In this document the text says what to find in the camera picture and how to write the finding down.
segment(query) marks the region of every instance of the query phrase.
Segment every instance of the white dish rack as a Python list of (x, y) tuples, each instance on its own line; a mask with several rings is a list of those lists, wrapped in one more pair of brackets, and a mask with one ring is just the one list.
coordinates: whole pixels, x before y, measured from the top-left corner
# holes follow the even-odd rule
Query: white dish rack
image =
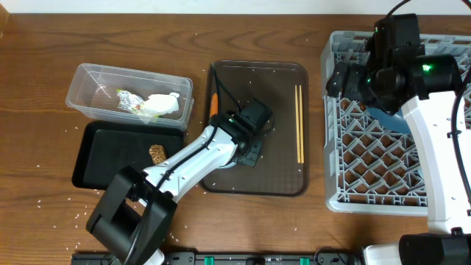
[[(427, 216), (427, 196), (414, 139), (392, 132), (366, 108), (327, 96), (325, 85), (335, 63), (366, 64), (365, 40), (373, 32), (336, 31), (321, 54), (325, 109), (325, 200), (335, 212)], [(470, 68), (471, 37), (420, 35), (426, 54), (451, 54), (461, 76)], [(471, 88), (464, 95), (471, 128)]]

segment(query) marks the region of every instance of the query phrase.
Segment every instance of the wooden table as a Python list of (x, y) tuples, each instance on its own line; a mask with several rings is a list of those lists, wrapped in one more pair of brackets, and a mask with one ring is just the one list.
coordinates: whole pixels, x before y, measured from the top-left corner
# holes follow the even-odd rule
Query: wooden table
[[(309, 73), (312, 146), (306, 194), (231, 196), (203, 194), (195, 187), (180, 201), (171, 226), (175, 238), (168, 237), (163, 249), (313, 253), (323, 246), (354, 250), (397, 241), (405, 233), (426, 232), (426, 218), (333, 213), (325, 206), (319, 56), (332, 31), (371, 31), (379, 18), (11, 15), (0, 40), (0, 264), (67, 264), (73, 252), (105, 250), (85, 230), (101, 194), (71, 183), (82, 133), (91, 121), (65, 105), (80, 63), (191, 78), (195, 105), (188, 141), (203, 128), (203, 70), (209, 63), (289, 61)], [(424, 33), (471, 32), (470, 17), (419, 20)]]

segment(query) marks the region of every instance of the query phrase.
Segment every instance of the orange handle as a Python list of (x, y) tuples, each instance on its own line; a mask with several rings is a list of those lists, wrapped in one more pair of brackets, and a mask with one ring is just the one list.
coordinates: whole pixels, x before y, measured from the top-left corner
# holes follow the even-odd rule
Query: orange handle
[(214, 93), (213, 97), (211, 98), (211, 109), (209, 117), (211, 118), (213, 115), (218, 113), (218, 94)]

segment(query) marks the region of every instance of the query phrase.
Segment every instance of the white background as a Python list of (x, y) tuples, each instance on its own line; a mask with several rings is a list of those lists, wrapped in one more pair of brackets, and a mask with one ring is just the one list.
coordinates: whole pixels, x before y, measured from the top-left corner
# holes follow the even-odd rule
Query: white background
[[(386, 14), (400, 0), (0, 0), (10, 13)], [(460, 0), (412, 0), (399, 13), (471, 15)]]

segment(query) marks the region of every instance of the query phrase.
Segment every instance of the chopstick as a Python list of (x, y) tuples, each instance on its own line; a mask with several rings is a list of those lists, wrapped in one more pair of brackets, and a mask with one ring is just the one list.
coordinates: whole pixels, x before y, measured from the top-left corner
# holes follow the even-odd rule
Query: chopstick
[(300, 146), (301, 146), (301, 163), (304, 163), (304, 133), (302, 129), (302, 88), (300, 85)]
[(300, 115), (299, 106), (297, 103), (297, 85), (294, 86), (294, 103), (296, 105), (296, 144), (297, 144), (297, 162), (301, 163), (301, 150), (300, 150)]

